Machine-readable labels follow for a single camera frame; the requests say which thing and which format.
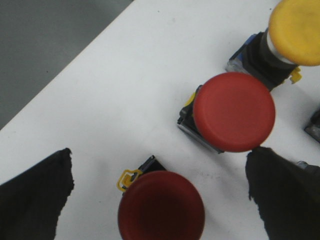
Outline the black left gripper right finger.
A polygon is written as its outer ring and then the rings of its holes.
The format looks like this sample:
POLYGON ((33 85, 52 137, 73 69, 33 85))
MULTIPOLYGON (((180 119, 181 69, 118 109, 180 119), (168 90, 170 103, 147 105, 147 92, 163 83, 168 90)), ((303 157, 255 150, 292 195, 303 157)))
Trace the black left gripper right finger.
POLYGON ((320 238, 320 168, 293 163, 271 148, 247 155, 248 197, 258 206, 270 240, 320 238))

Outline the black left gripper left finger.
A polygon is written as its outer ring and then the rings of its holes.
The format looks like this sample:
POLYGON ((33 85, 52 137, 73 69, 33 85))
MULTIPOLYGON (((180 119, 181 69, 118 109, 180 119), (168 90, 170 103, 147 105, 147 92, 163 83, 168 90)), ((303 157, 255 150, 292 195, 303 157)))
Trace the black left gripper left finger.
POLYGON ((0 238, 53 240, 74 189, 71 150, 59 150, 0 186, 0 238))

